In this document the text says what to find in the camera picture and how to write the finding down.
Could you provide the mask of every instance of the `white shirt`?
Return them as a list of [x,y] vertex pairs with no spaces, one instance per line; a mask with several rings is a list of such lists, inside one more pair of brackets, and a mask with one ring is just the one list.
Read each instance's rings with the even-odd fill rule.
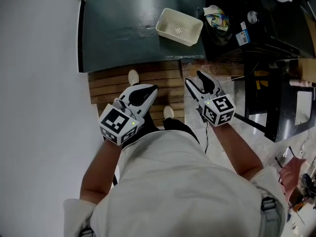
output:
[[250,182],[212,164],[181,131],[150,133],[121,152],[120,180],[98,204],[64,202],[65,236],[90,226],[97,237],[257,237],[262,197],[286,201],[274,168]]

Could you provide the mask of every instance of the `pink object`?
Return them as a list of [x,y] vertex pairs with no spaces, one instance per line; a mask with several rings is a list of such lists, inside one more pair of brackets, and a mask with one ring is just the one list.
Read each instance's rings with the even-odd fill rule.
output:
[[289,201],[292,192],[298,184],[300,170],[306,159],[299,159],[295,156],[280,171],[282,185],[285,191],[285,199]]

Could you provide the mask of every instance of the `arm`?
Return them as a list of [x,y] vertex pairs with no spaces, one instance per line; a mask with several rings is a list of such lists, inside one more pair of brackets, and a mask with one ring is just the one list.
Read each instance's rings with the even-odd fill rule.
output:
[[250,180],[263,169],[257,155],[229,124],[213,127],[213,130],[238,175]]
[[86,171],[80,199],[98,204],[110,191],[121,146],[105,140]]

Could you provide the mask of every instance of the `wooden floor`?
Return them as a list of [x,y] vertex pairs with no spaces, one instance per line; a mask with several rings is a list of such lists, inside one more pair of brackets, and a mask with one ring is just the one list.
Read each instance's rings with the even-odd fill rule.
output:
[[141,83],[159,87],[158,96],[150,108],[156,126],[162,126],[166,105],[173,108],[176,119],[184,122],[184,78],[197,76],[197,70],[214,76],[243,75],[243,64],[204,61],[193,64],[179,61],[144,63],[92,72],[89,74],[91,103],[97,105],[99,115],[129,86],[128,72],[131,69],[138,72]]

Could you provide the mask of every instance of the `strap buckle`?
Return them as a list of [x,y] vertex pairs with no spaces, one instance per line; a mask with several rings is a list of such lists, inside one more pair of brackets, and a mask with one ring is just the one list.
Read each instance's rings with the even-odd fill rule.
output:
[[277,203],[274,198],[266,197],[262,199],[261,210],[266,211],[266,210],[275,209],[276,207],[277,207]]

